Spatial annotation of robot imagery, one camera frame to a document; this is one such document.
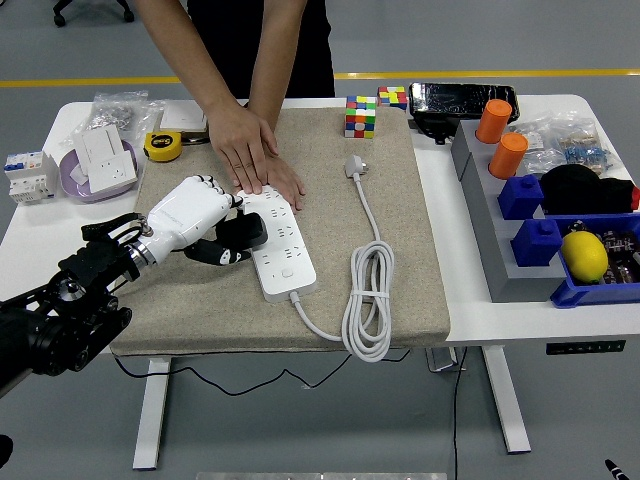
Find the person's right hand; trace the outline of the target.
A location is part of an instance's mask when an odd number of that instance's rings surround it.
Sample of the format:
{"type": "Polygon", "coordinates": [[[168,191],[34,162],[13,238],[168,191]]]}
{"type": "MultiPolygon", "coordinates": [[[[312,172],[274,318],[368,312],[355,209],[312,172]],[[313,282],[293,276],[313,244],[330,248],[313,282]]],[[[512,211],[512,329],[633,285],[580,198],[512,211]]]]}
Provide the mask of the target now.
{"type": "Polygon", "coordinates": [[[232,183],[246,193],[260,193],[267,183],[266,151],[277,155],[277,143],[266,120],[234,99],[204,109],[211,145],[232,183]]]}

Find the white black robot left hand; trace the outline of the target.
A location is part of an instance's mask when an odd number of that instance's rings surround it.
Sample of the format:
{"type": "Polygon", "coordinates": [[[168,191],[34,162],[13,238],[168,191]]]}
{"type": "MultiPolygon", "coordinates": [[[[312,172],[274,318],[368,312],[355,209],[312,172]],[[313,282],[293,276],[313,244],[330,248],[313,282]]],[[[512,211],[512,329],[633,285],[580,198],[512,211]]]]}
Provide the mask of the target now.
{"type": "Polygon", "coordinates": [[[242,203],[241,197],[225,192],[211,176],[188,177],[150,210],[146,217],[150,234],[129,246],[131,258],[141,267],[157,265],[174,251],[217,266],[247,260],[249,252],[204,238],[231,209],[242,203]]]}

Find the person's left hand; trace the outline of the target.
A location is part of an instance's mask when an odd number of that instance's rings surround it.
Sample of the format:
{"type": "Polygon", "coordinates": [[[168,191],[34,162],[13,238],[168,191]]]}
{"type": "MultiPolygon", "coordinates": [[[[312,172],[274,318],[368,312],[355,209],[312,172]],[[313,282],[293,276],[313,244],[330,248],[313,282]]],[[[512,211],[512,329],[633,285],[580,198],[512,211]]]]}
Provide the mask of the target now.
{"type": "Polygon", "coordinates": [[[306,194],[304,183],[284,159],[271,155],[266,157],[264,183],[276,189],[295,213],[303,209],[303,198],[306,194]]]}

